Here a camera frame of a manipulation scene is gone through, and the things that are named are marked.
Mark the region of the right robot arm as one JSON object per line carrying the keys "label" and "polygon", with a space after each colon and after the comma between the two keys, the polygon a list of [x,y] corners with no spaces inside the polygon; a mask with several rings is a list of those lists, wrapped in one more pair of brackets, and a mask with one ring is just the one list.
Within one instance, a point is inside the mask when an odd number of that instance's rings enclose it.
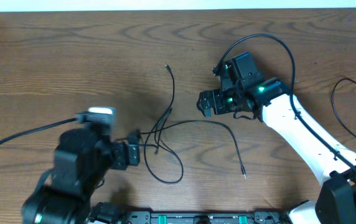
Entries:
{"label": "right robot arm", "polygon": [[281,135],[312,170],[321,191],[286,212],[289,223],[356,223],[356,174],[339,157],[356,168],[356,153],[336,141],[304,110],[289,88],[278,78],[265,80],[251,53],[222,63],[217,72],[221,87],[200,93],[197,108],[212,114],[253,113]]}

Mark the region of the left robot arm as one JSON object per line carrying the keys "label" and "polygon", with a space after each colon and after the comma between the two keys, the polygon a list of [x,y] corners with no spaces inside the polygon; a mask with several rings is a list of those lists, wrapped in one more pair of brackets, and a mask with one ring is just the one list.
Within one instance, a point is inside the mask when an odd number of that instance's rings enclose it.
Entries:
{"label": "left robot arm", "polygon": [[125,141],[88,128],[71,129],[59,138],[54,166],[44,172],[22,206],[23,223],[118,223],[121,211],[109,203],[91,206],[94,191],[110,169],[126,170],[140,162],[140,133]]}

